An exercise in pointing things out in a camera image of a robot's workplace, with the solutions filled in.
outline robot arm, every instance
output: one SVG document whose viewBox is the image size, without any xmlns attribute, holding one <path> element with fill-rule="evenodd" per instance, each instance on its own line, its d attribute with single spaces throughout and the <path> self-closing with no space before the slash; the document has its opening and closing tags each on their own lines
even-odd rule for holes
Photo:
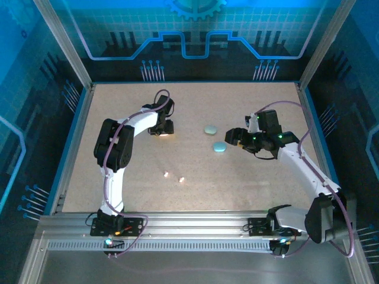
<svg viewBox="0 0 379 284">
<path fill-rule="evenodd" d="M 142 108 L 141 111 L 147 111 L 149 108 Z M 112 126 L 118 127 L 119 124 L 121 124 L 125 119 L 118 120 L 116 123 L 114 121 L 106 121 L 104 123 L 112 123 Z M 132 151 L 132 143 L 133 138 L 140 134 L 142 131 L 149 129 L 151 127 L 154 127 L 157 124 L 158 120 L 158 113 L 157 112 L 148 112 L 145 114 L 140 114 L 134 118 L 132 118 L 130 121 L 128 121 L 125 125 L 124 132 L 127 133 L 128 139 L 131 140 L 131 142 L 127 143 L 127 147 L 124 148 L 124 157 L 122 159 L 129 159 L 131 156 Z M 108 186 L 109 189 L 108 197 L 109 202 L 115 208 L 118 212 L 121 212 L 124 209 L 124 203 L 123 203 L 123 176 L 126 168 L 126 162 L 122 162 L 122 167 L 119 168 L 116 172 L 113 171 L 113 169 L 108 168 L 108 172 L 110 174 L 110 178 L 108 179 Z M 105 170 L 102 167 L 101 168 L 101 175 L 102 178 L 105 178 Z M 105 199 L 103 197 L 102 204 L 100 207 L 100 210 L 107 214 L 107 215 L 117 215 L 111 208 L 108 207 L 108 205 L 105 202 Z"/>
<path fill-rule="evenodd" d="M 234 128 L 226 133 L 225 141 L 234 146 L 256 154 L 262 149 L 270 151 L 273 159 L 279 160 L 290 168 L 312 201 L 309 210 L 291 205 L 282 205 L 270 209 L 271 229 L 293 228 L 306 232 L 316 243 L 324 243 L 347 235 L 348 229 L 341 209 L 332 198 L 329 185 L 343 200 L 344 206 L 355 225 L 355 199 L 342 194 L 340 187 L 331 181 L 309 158 L 303 148 L 298 152 L 298 138 L 292 132 L 282 132 L 277 113 L 274 110 L 262 111 L 245 117 L 248 129 Z"/>
<path fill-rule="evenodd" d="M 158 102 L 152 105 L 144 105 L 141 111 L 148 111 L 163 105 L 167 96 L 161 95 Z M 129 164 L 133 148 L 134 137 L 144 130 L 148 130 L 150 135 L 164 135 L 174 133 L 174 124 L 171 120 L 167 120 L 174 102 L 172 99 L 158 111 L 146 112 L 131 118 L 121 129 L 118 137 L 114 137 L 116 129 L 125 119 L 111 120 L 106 119 L 101 127 L 99 137 L 94 149 L 94 156 L 97 158 L 97 163 L 101 167 L 101 174 L 105 178 L 105 170 L 103 168 L 105 154 L 113 139 L 116 139 L 115 144 L 110 151 L 107 160 L 107 169 L 109 174 L 108 184 L 108 201 L 110 205 L 118 212 L 123 211 L 123 176 L 126 166 Z M 98 220 L 112 228 L 114 232 L 120 232 L 123 227 L 123 217 L 117 215 L 105 202 L 103 197 L 100 209 L 97 212 Z"/>
</svg>

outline wire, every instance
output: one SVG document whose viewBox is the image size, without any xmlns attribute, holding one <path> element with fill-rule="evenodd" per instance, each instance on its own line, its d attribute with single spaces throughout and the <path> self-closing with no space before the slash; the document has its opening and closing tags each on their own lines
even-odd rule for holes
<svg viewBox="0 0 379 284">
<path fill-rule="evenodd" d="M 97 212 L 92 212 L 91 214 L 89 214 L 88 216 L 87 216 L 87 218 L 85 218 L 85 221 L 84 221 L 84 223 L 87 225 L 87 226 L 89 226 L 89 227 L 91 227 L 92 225 L 88 225 L 87 224 L 87 221 L 88 221 L 88 219 L 90 219 L 90 217 L 92 216 L 92 215 L 94 215 L 94 214 L 96 214 Z"/>
<path fill-rule="evenodd" d="M 130 244 L 130 246 L 125 249 L 123 252 L 121 253 L 118 253 L 118 254 L 115 254 L 115 255 L 110 255 L 109 254 L 109 257 L 118 257 L 118 256 L 121 256 L 123 255 L 124 253 L 128 252 L 134 245 L 135 243 L 139 240 L 139 238 L 141 237 L 141 235 L 143 234 L 146 226 L 148 225 L 149 223 L 149 217 L 147 215 L 142 215 L 142 214 L 138 214 L 138 215 L 133 215 L 133 214 L 125 214 L 123 212 L 118 212 L 110 203 L 109 203 L 109 199 L 108 199 L 108 180 L 109 180 L 109 171 L 108 171 L 108 167 L 107 167 L 107 161 L 108 161 L 108 158 L 109 158 L 109 155 L 111 153 L 111 150 L 113 148 L 113 145 L 114 145 L 114 142 L 116 141 L 116 138 L 118 137 L 118 134 L 120 133 L 121 129 L 124 127 L 124 125 L 129 121 L 131 120 L 133 117 L 136 117 L 140 114 L 147 114 L 149 112 L 155 112 L 155 111 L 158 111 L 160 109 L 162 109 L 163 107 L 165 107 L 165 105 L 169 102 L 170 100 L 170 92 L 167 91 L 166 89 L 161 89 L 159 90 L 155 97 L 154 97 L 154 103 L 155 103 L 155 100 L 157 98 L 157 96 L 161 93 L 161 92 L 166 92 L 167 93 L 167 99 L 166 101 L 160 105 L 159 107 L 157 108 L 153 108 L 153 109 L 149 109 L 148 111 L 139 111 L 139 112 L 136 112 L 135 114 L 132 114 L 131 116 L 129 116 L 128 118 L 126 118 L 119 126 L 118 128 L 116 129 L 116 132 L 114 133 L 114 136 L 113 136 L 113 139 L 111 141 L 111 144 L 109 145 L 109 148 L 105 154 L 105 157 L 104 157 L 104 162 L 102 164 L 103 168 L 104 168 L 104 172 L 105 172 L 105 178 L 104 178 L 104 199 L 105 199 L 105 203 L 108 205 L 109 208 L 111 208 L 111 210 L 115 213 L 117 213 L 118 215 L 121 215 L 121 216 L 124 216 L 124 217 L 129 217 L 129 218 L 144 218 L 145 219 L 145 225 L 142 226 L 142 229 L 141 229 L 141 232 L 140 234 L 134 239 L 134 241 Z"/>
<path fill-rule="evenodd" d="M 253 230 L 253 229 L 262 228 L 262 227 L 265 226 L 265 225 L 267 225 L 267 223 L 262 224 L 260 227 L 254 227 L 254 226 L 251 225 L 251 224 L 245 224 L 245 225 L 243 225 L 243 227 L 242 227 L 242 231 L 244 231 L 244 232 L 249 232 L 249 231 L 251 231 L 251 230 Z M 246 226 L 252 226 L 252 227 L 246 230 L 246 229 L 245 229 Z"/>
<path fill-rule="evenodd" d="M 172 103 L 172 112 L 171 112 L 171 114 L 167 115 L 166 117 L 170 117 L 171 115 L 173 115 L 174 111 L 175 111 L 175 103 L 173 102 Z"/>
<path fill-rule="evenodd" d="M 309 240 L 310 240 L 310 237 L 308 236 L 308 239 L 303 244 L 301 244 L 301 246 L 297 250 L 295 250 L 294 252 L 292 252 L 290 254 L 286 254 L 285 256 L 276 256 L 274 254 L 271 254 L 271 255 L 273 255 L 276 259 L 286 259 L 287 257 L 295 256 L 296 254 L 298 254 L 299 252 L 301 252 L 305 248 L 305 246 L 308 244 Z"/>
<path fill-rule="evenodd" d="M 254 113 L 255 115 L 258 113 L 258 112 L 261 112 L 265 109 L 267 109 L 268 107 L 270 107 L 271 105 L 275 105 L 275 104 L 291 104 L 291 105 L 296 105 L 300 108 L 302 108 L 302 110 L 304 111 L 304 113 L 306 113 L 306 115 L 308 116 L 309 118 L 309 121 L 312 121 L 311 120 L 311 115 L 310 113 L 308 112 L 308 109 L 306 109 L 304 106 L 298 104 L 297 102 L 291 102 L 291 101 L 277 101 L 277 102 L 273 102 L 271 104 L 268 104 L 267 106 L 261 108 L 259 111 L 257 111 L 256 113 Z M 320 179 L 320 181 L 322 183 L 325 182 L 324 178 L 322 177 L 322 175 L 320 175 L 320 173 L 310 164 L 310 162 L 305 158 L 305 156 L 302 155 L 302 151 L 301 151 L 301 145 L 304 141 L 304 139 L 310 134 L 311 130 L 313 128 L 313 124 L 311 123 L 310 126 L 308 127 L 308 131 L 305 133 L 305 135 L 300 139 L 300 142 L 299 144 L 297 145 L 297 151 L 299 153 L 299 156 L 300 158 L 305 162 L 305 164 L 308 166 L 308 168 L 317 176 L 318 179 Z M 337 195 L 337 193 L 332 189 L 332 187 L 330 185 L 326 185 L 326 188 L 328 189 L 328 191 L 332 194 L 333 198 L 337 201 L 339 207 L 341 208 L 341 211 L 342 211 L 342 214 L 343 214 L 343 217 L 345 219 L 345 222 L 346 222 L 346 226 L 348 228 L 348 231 L 349 231 L 349 240 L 350 240 L 350 248 L 349 248 L 349 251 L 348 252 L 345 252 L 343 251 L 341 248 L 339 248 L 333 241 L 330 241 L 330 243 L 340 252 L 342 253 L 344 256 L 346 257 L 352 257 L 353 254 L 354 254 L 354 231 L 353 231 L 353 228 L 352 228 L 352 225 L 351 225 L 351 221 L 350 221 L 350 218 L 349 218 L 349 215 L 348 215 L 348 212 L 346 211 L 340 197 Z"/>
<path fill-rule="evenodd" d="M 265 161 L 271 161 L 271 160 L 275 160 L 275 157 L 271 157 L 271 158 L 263 158 L 263 157 L 257 157 L 255 153 L 254 154 L 254 157 L 256 157 L 257 159 L 259 160 L 265 160 Z"/>
</svg>

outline blue glass wall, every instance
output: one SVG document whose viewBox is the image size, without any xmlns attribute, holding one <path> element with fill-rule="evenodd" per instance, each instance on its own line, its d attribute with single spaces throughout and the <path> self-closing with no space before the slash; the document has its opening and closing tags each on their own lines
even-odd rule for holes
<svg viewBox="0 0 379 284">
<path fill-rule="evenodd" d="M 338 179 L 357 195 L 358 228 L 379 226 L 378 15 L 378 1 L 357 0 L 309 84 Z M 372 256 L 379 246 L 368 248 Z"/>
<path fill-rule="evenodd" d="M 31 0 L 1 1 L 0 51 L 0 282 L 16 283 L 82 87 Z"/>
<path fill-rule="evenodd" d="M 52 3 L 94 81 L 270 81 L 299 80 L 339 0 Z"/>
</svg>

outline speckled tabletop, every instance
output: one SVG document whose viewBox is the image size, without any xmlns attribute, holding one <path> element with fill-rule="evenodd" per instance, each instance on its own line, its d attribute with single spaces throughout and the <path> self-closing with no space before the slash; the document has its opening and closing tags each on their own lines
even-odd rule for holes
<svg viewBox="0 0 379 284">
<path fill-rule="evenodd" d="M 258 160 L 230 145 L 223 153 L 212 148 L 214 142 L 224 140 L 227 130 L 245 127 L 245 115 L 278 100 L 299 102 L 293 83 L 148 83 L 96 86 L 63 211 L 92 212 L 99 208 L 102 177 L 93 150 L 103 120 L 135 113 L 142 105 L 151 104 L 160 89 L 168 89 L 175 101 L 171 117 L 175 134 L 154 137 L 145 131 L 135 137 L 123 180 L 126 211 L 310 206 L 293 174 L 279 161 Z M 301 138 L 307 130 L 302 110 L 291 105 L 274 108 L 283 131 Z M 216 135 L 204 133 L 208 124 L 218 128 Z M 303 145 L 318 164 L 311 138 Z"/>
</svg>

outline light blue disc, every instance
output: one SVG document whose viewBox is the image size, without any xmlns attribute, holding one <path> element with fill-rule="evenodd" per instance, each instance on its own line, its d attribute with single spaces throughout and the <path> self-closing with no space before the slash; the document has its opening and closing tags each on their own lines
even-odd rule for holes
<svg viewBox="0 0 379 284">
<path fill-rule="evenodd" d="M 224 152 L 226 150 L 225 142 L 216 142 L 213 144 L 213 150 L 215 152 Z"/>
<path fill-rule="evenodd" d="M 205 133 L 209 135 L 215 135 L 217 132 L 217 127 L 213 125 L 207 125 L 204 129 Z"/>
</svg>

